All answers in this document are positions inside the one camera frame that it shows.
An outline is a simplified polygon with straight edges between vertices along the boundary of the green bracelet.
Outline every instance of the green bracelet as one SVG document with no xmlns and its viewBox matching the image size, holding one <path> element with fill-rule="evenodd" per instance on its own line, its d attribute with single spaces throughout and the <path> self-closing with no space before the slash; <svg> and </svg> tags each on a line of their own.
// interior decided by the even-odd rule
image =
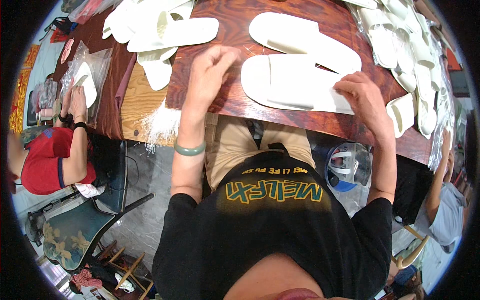
<svg viewBox="0 0 480 300">
<path fill-rule="evenodd" d="M 200 146 L 195 148 L 183 148 L 177 144 L 177 139 L 173 142 L 173 149 L 183 156 L 195 156 L 202 153 L 205 150 L 206 143 L 203 141 Z"/>
</svg>

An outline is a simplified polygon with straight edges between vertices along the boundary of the red-brown wooden tabletop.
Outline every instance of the red-brown wooden tabletop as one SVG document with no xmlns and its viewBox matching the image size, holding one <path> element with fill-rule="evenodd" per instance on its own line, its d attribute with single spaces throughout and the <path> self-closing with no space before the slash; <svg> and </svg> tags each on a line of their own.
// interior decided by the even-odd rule
<svg viewBox="0 0 480 300">
<path fill-rule="evenodd" d="M 389 70 L 373 63 L 372 49 L 360 34 L 345 3 L 337 0 L 199 0 L 192 18 L 214 17 L 220 26 L 210 43 L 180 47 L 168 85 L 166 107 L 181 109 L 188 87 L 193 58 L 215 44 L 242 50 L 244 59 L 253 55 L 279 53 L 256 43 L 248 27 L 263 12 L 287 13 L 318 22 L 320 32 L 352 48 L 360 55 L 362 71 L 377 83 L 385 104 L 406 94 Z M 322 111 L 296 111 L 266 107 L 245 95 L 240 83 L 241 63 L 232 66 L 228 79 L 209 108 L 209 112 L 251 118 L 325 132 L 364 144 L 373 144 L 372 133 L 356 116 Z M 402 156 L 428 163 L 432 142 L 416 129 L 408 129 L 396 140 L 396 151 Z"/>
</svg>

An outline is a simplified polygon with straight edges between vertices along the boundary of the red t-shirt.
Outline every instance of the red t-shirt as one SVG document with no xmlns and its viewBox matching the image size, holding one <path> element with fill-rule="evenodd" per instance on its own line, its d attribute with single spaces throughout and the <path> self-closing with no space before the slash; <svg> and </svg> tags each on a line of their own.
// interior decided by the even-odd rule
<svg viewBox="0 0 480 300">
<path fill-rule="evenodd" d="M 27 145 L 28 152 L 21 174 L 22 185 L 36 195 L 48 195 L 65 187 L 63 183 L 63 159 L 70 156 L 73 130 L 53 127 L 45 129 Z M 87 162 L 87 176 L 80 181 L 92 183 L 95 169 Z"/>
</svg>

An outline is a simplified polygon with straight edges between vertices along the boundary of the gray fabric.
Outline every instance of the gray fabric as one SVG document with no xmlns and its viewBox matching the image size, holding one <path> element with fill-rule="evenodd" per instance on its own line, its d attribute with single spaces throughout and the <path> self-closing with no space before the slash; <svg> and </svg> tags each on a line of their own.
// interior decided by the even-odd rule
<svg viewBox="0 0 480 300">
<path fill-rule="evenodd" d="M 440 245 L 449 245 L 462 234 L 463 208 L 466 206 L 465 197 L 456 187 L 450 182 L 443 183 L 435 220 L 430 224 L 425 209 L 425 200 L 423 200 L 415 220 L 415 226 L 434 238 Z"/>
</svg>

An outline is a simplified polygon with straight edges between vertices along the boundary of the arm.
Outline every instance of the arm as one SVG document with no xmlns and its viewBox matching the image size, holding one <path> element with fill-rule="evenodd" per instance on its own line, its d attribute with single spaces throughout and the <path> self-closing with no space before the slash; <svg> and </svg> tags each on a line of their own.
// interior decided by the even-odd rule
<svg viewBox="0 0 480 300">
<path fill-rule="evenodd" d="M 72 81 L 70 82 L 70 87 L 67 90 L 67 93 L 63 97 L 63 102 L 62 102 L 62 108 L 60 111 L 60 116 L 62 118 L 66 118 L 68 115 L 68 110 L 70 109 L 70 100 L 72 97 L 72 86 L 73 86 L 73 78 Z M 60 121 L 59 118 L 55 121 L 55 124 L 53 124 L 53 127 L 63 127 L 63 122 Z"/>
<path fill-rule="evenodd" d="M 448 153 L 450 151 L 450 133 L 446 130 L 443 132 L 444 142 L 442 144 L 442 159 L 438 165 L 437 171 L 433 176 L 433 182 L 425 199 L 425 209 L 427 210 L 428 220 L 433 224 L 437 216 L 438 206 L 440 205 L 440 191 L 442 190 L 442 182 L 444 181 L 444 173 L 448 163 Z"/>
<path fill-rule="evenodd" d="M 86 122 L 86 101 L 84 88 L 78 86 L 72 90 L 71 111 L 75 123 Z M 81 181 L 87 175 L 87 132 L 79 127 L 73 131 L 70 156 L 63 159 L 63 183 L 66 185 Z"/>
<path fill-rule="evenodd" d="M 225 72 L 239 59 L 238 49 L 223 46 L 213 46 L 195 58 L 182 107 L 177 138 L 179 146 L 195 148 L 203 142 L 207 110 L 220 90 Z M 204 155 L 205 152 L 196 156 L 183 156 L 175 152 L 170 189 L 172 196 L 185 193 L 200 203 Z"/>
<path fill-rule="evenodd" d="M 452 180 L 453 175 L 453 166 L 455 164 L 455 155 L 453 154 L 453 150 L 450 150 L 448 153 L 448 163 L 447 163 L 447 173 L 444 176 L 444 182 L 450 182 Z"/>
<path fill-rule="evenodd" d="M 361 72 L 343 77 L 334 89 L 348 100 L 355 115 L 375 138 L 372 186 L 367 203 L 381 197 L 393 203 L 396 187 L 395 134 L 380 89 Z"/>
</svg>

